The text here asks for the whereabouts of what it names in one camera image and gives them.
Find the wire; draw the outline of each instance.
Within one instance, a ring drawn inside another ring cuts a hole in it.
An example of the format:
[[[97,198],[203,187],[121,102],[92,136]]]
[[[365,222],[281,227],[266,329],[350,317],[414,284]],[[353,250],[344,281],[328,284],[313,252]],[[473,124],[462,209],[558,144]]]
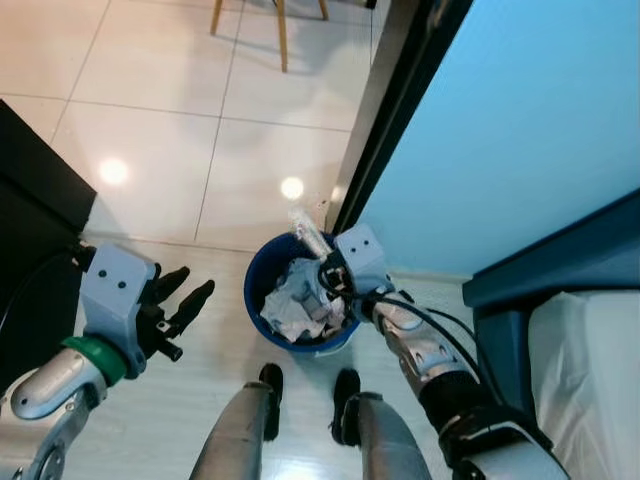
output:
[[[471,370],[473,370],[473,373],[476,374],[476,377],[478,377],[478,379],[482,380],[482,374],[480,373],[480,369],[478,368],[478,364],[473,359],[473,357],[471,356],[469,351],[466,348],[464,348],[460,344],[460,342],[458,342],[458,340],[456,340],[456,338],[453,335],[451,335],[451,333],[449,333],[447,330],[445,330],[445,328],[442,325],[440,325],[438,322],[436,322],[429,315],[424,313],[418,307],[415,307],[415,306],[411,305],[410,303],[406,303],[406,302],[403,302],[401,300],[396,300],[396,299],[393,299],[393,298],[376,298],[375,301],[377,303],[387,303],[389,305],[395,305],[396,307],[400,307],[400,308],[402,308],[404,310],[407,310],[407,311],[413,313],[414,315],[417,315],[418,317],[420,317],[420,319],[423,322],[425,322],[426,324],[428,324],[428,325],[432,326],[434,329],[436,329],[437,332],[440,333],[440,335],[442,335],[444,338],[446,338],[449,341],[449,343],[451,343],[451,345],[453,345],[453,347],[460,352],[460,355],[462,355],[462,357],[464,358],[465,362],[467,362],[467,364],[469,365],[469,368]]]
[[[425,308],[425,310],[429,313],[435,313],[436,315],[440,315],[441,317],[444,317],[447,320],[452,321],[453,323],[458,325],[461,329],[463,329],[465,333],[469,335],[474,342],[476,341],[476,334],[473,333],[473,330],[467,327],[465,323],[459,318],[456,318],[453,315],[449,315],[448,313],[441,312],[440,310],[436,310],[435,308]]]
[[[476,377],[482,383],[484,383],[486,385],[491,385],[493,387],[493,390],[494,390],[496,396],[498,397],[498,400],[503,405],[507,405],[507,401],[506,401],[504,395],[502,394],[502,390],[500,388],[500,385],[498,384],[498,380],[496,379],[495,373],[493,371],[493,368],[491,367],[491,364],[489,363],[489,359],[488,359],[488,357],[487,357],[487,355],[486,355],[486,353],[484,351],[484,348],[482,347],[482,345],[480,345],[480,343],[478,343],[478,339],[477,339],[475,333],[473,332],[473,330],[471,330],[467,325],[465,325],[465,323],[462,320],[460,320],[459,318],[454,317],[453,315],[450,315],[450,314],[448,314],[446,312],[442,312],[440,310],[436,310],[434,308],[426,308],[425,309],[427,312],[430,312],[430,313],[433,313],[433,314],[436,314],[436,315],[440,315],[441,317],[444,317],[447,320],[452,321],[453,323],[458,325],[471,338],[471,340],[473,340],[473,342],[476,345],[476,351],[478,353],[478,356],[480,357],[480,359],[482,360],[483,364],[485,365],[485,370],[487,372],[487,376],[488,376],[488,380],[489,380],[488,382],[487,382],[487,378],[485,378],[485,376],[482,374],[482,371],[478,367],[478,364],[473,359],[473,357],[471,356],[469,351],[466,348],[464,348],[460,344],[460,342],[458,342],[458,340],[456,340],[456,338],[453,335],[451,335],[451,333],[449,333],[447,330],[445,330],[444,327],[442,327],[442,325],[440,325],[438,322],[433,320],[433,318],[431,318],[429,315],[427,315],[421,309],[417,308],[416,306],[414,306],[414,305],[412,305],[410,303],[403,302],[401,300],[391,299],[391,298],[384,298],[384,297],[379,296],[377,294],[356,294],[356,293],[346,292],[346,291],[342,291],[342,290],[336,290],[335,288],[333,288],[331,285],[328,284],[328,282],[324,278],[323,273],[324,272],[323,272],[322,268],[319,268],[318,269],[318,282],[329,293],[331,293],[331,294],[333,294],[335,296],[343,297],[343,298],[350,299],[350,300],[369,300],[371,302],[387,303],[387,304],[390,304],[390,305],[395,305],[396,307],[402,308],[404,310],[407,310],[407,311],[413,313],[414,315],[417,315],[423,322],[425,322],[428,325],[430,325],[431,327],[433,327],[446,340],[448,340],[449,343],[451,343],[451,345],[453,345],[453,347],[456,348],[460,352],[460,355],[462,355],[462,357],[464,358],[465,362],[469,365],[469,368],[473,371],[473,373],[475,373]]]
[[[5,307],[4,312],[2,313],[2,319],[0,319],[0,327],[2,327],[4,323],[7,321],[7,318],[9,318],[9,314],[11,313],[11,310],[13,309],[15,303],[20,299],[20,297],[22,297],[24,292],[29,288],[29,286],[31,285],[31,282],[38,275],[40,275],[42,271],[46,269],[52,262],[54,262],[55,260],[57,260],[59,257],[63,255],[70,256],[69,250],[57,249],[52,251],[47,256],[40,259],[38,263],[36,263],[36,265],[22,278],[22,280],[14,290],[13,294],[9,298],[9,301],[7,302],[7,306]]]

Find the blue bed frame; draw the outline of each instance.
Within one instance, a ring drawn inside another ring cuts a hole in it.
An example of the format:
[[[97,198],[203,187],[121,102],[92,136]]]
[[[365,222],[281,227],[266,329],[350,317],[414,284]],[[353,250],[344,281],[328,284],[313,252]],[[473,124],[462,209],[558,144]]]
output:
[[[595,289],[640,289],[640,189],[464,284],[478,343],[513,407],[535,418],[528,347],[533,309],[560,291]]]

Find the mattress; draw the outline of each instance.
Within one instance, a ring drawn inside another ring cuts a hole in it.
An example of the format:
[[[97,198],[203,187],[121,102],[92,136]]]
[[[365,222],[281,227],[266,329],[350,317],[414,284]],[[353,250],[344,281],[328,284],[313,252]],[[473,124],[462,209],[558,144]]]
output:
[[[640,292],[560,293],[529,323],[540,428],[574,479],[640,479]]]

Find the blue wall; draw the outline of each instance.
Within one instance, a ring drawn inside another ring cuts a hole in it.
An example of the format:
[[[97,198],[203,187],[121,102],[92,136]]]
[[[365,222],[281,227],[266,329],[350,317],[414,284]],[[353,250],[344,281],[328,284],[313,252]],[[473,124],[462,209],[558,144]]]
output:
[[[640,187],[637,0],[476,0],[360,221],[472,274]]]

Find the chair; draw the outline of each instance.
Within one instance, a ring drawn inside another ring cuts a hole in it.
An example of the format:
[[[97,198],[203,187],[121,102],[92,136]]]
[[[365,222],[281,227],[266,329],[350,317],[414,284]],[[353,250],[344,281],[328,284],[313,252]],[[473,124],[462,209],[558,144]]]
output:
[[[287,52],[287,25],[284,16],[284,0],[273,0],[278,9],[278,31],[280,34],[280,59],[282,61],[282,71],[287,72],[288,52]],[[326,0],[318,0],[320,10],[322,11],[322,19],[329,20],[329,9]],[[216,34],[218,29],[218,20],[220,19],[220,11],[222,10],[222,0],[216,0],[213,6],[213,18],[211,19],[211,35]]]

